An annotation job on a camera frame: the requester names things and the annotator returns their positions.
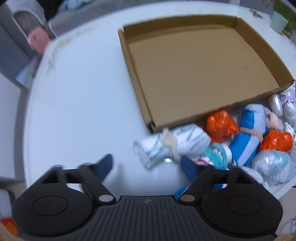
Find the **orange plastic bundle near box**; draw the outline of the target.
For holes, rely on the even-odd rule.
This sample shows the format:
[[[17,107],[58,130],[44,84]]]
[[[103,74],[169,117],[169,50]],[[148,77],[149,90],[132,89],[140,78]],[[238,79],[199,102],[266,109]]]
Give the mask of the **orange plastic bundle near box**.
[[[211,143],[222,143],[239,133],[236,121],[226,110],[220,110],[208,116],[204,130],[211,138]]]

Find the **bubble wrap bundle teal band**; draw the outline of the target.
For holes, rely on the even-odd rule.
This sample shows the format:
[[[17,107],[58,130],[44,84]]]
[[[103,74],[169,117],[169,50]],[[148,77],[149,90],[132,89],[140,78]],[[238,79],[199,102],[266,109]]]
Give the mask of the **bubble wrap bundle teal band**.
[[[259,151],[252,159],[250,167],[257,171],[269,186],[286,183],[295,175],[289,154],[277,150]]]

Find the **white green-striped sock roll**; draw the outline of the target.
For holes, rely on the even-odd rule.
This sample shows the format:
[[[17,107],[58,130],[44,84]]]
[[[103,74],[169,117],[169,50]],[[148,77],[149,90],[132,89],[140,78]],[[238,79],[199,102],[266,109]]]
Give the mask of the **white green-striped sock roll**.
[[[192,123],[173,130],[163,129],[140,141],[135,141],[133,150],[146,169],[151,169],[165,159],[179,162],[182,156],[198,157],[211,144],[209,135]]]

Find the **orange plastic bundle front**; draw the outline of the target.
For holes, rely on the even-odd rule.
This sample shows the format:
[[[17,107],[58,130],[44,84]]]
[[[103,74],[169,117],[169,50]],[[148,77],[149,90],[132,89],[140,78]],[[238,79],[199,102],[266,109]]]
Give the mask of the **orange plastic bundle front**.
[[[264,136],[259,150],[277,150],[287,152],[293,147],[292,135],[289,132],[269,130]]]

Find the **blue and white sock roll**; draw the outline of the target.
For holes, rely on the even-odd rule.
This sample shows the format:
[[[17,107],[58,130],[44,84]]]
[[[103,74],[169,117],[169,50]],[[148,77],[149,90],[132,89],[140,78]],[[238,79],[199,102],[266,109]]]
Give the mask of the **blue and white sock roll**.
[[[250,166],[267,131],[264,106],[255,103],[247,105],[240,116],[239,133],[229,145],[237,166]]]

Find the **mauve cloth roll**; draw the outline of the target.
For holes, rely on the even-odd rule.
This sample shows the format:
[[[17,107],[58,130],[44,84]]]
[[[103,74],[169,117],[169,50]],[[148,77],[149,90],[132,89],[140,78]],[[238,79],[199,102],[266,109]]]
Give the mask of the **mauve cloth roll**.
[[[283,132],[284,126],[281,119],[277,117],[276,114],[267,110],[265,113],[265,121],[266,125],[270,130],[277,130],[279,132]]]

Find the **silver shiny wrapped bundle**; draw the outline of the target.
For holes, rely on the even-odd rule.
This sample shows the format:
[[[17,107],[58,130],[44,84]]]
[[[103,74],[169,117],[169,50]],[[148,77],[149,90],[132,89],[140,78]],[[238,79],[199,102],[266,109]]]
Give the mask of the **silver shiny wrapped bundle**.
[[[272,109],[272,112],[276,116],[282,116],[283,115],[283,109],[282,109],[282,103],[280,96],[278,94],[273,94],[269,100],[268,100],[269,106]]]

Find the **grey sofa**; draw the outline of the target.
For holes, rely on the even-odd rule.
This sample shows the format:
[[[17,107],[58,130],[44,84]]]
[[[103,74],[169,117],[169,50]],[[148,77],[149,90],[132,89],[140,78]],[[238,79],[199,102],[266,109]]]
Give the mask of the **grey sofa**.
[[[151,1],[17,1],[12,19],[24,34],[42,27],[57,37],[99,16]]]

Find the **white teal-banded small bundle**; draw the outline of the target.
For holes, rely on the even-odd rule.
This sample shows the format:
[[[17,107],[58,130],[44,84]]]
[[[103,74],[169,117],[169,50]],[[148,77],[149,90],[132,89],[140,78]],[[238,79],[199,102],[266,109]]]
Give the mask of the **white teal-banded small bundle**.
[[[213,143],[194,161],[197,165],[213,166],[215,169],[227,170],[232,162],[232,153],[226,144]]]

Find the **pink child chair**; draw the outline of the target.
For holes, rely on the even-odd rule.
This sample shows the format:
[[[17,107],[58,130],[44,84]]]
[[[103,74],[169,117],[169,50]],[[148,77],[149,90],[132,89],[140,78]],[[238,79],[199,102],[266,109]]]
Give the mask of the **pink child chair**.
[[[36,27],[32,30],[27,37],[28,44],[38,54],[43,55],[51,40],[42,27]]]

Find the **shallow cardboard box tray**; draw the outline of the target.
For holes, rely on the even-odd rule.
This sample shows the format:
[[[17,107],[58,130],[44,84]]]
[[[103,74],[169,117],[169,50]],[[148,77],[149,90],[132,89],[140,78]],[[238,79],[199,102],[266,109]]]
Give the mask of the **shallow cardboard box tray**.
[[[271,45],[236,16],[154,19],[124,26],[118,36],[151,133],[262,100],[294,80]]]

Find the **mint green cup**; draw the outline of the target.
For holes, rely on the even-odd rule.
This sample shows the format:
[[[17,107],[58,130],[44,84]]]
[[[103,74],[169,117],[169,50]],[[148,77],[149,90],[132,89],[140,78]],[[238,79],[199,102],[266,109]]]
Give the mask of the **mint green cup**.
[[[280,13],[273,11],[271,16],[270,27],[277,33],[281,33],[287,26],[288,20],[284,18]]]

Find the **bubble wrap bundle purple band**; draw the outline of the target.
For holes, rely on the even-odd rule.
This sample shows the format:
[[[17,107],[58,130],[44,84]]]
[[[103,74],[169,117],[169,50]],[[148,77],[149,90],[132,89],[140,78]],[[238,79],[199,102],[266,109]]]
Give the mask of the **bubble wrap bundle purple band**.
[[[282,111],[285,119],[290,125],[295,122],[295,88],[290,86],[280,93]]]

